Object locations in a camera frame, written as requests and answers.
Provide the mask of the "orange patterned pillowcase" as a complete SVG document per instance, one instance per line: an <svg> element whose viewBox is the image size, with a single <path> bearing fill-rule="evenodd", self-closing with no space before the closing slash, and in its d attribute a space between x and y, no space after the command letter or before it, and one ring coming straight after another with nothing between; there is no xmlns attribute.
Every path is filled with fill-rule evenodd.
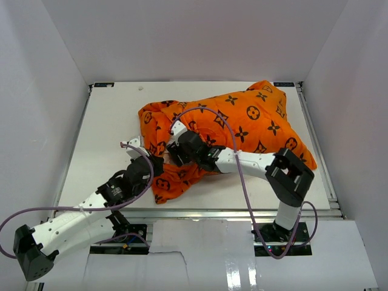
<svg viewBox="0 0 388 291"><path fill-rule="evenodd" d="M197 101L166 100L145 105L138 112L146 149L167 154L170 126L179 119L209 146L236 147L251 153L291 150L310 170L313 155L287 120L286 94L269 81L252 84L245 91Z"/></svg>

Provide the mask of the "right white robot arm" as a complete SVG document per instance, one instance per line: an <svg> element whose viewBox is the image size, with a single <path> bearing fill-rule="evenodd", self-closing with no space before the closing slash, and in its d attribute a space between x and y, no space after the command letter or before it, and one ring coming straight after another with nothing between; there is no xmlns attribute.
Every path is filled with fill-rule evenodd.
<svg viewBox="0 0 388 291"><path fill-rule="evenodd" d="M178 166L193 162L207 172L241 172L268 181L279 206L273 224L262 226L260 232L272 241L286 242L295 236L295 223L315 175L291 150L235 153L225 146L207 145L197 133L184 126L173 127L167 150Z"/></svg>

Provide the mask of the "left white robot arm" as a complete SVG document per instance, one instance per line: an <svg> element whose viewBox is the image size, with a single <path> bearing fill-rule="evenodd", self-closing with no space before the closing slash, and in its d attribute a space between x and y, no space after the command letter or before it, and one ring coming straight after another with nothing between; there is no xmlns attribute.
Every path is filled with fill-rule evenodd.
<svg viewBox="0 0 388 291"><path fill-rule="evenodd" d="M116 172L79 204L38 226L23 225L15 232L13 251L27 281L45 276L60 259L91 244L112 239L121 242L136 233L119 210L137 198L154 176L163 173L163 158L140 156Z"/></svg>

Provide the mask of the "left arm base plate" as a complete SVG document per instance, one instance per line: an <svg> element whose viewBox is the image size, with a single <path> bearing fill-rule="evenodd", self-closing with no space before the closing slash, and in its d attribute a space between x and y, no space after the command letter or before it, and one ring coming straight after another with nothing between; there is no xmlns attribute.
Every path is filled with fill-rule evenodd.
<svg viewBox="0 0 388 291"><path fill-rule="evenodd" d="M147 224L130 223L119 211L106 217L112 225L113 234L90 247L94 255L147 255Z"/></svg>

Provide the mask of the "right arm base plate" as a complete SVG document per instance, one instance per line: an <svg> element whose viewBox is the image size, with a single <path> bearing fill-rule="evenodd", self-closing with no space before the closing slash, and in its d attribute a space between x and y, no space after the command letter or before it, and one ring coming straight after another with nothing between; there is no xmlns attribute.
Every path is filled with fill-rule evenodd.
<svg viewBox="0 0 388 291"><path fill-rule="evenodd" d="M267 245L267 249L275 256L280 256L286 249L286 245L289 242L292 231L291 230L275 230L272 223L258 223L259 231L264 238ZM260 240L257 232L252 229L253 246L256 257L269 256L262 241ZM305 222L299 222L294 239L290 245L290 249L287 252L287 256L312 256L312 248L310 243L305 243L310 238L310 233Z"/></svg>

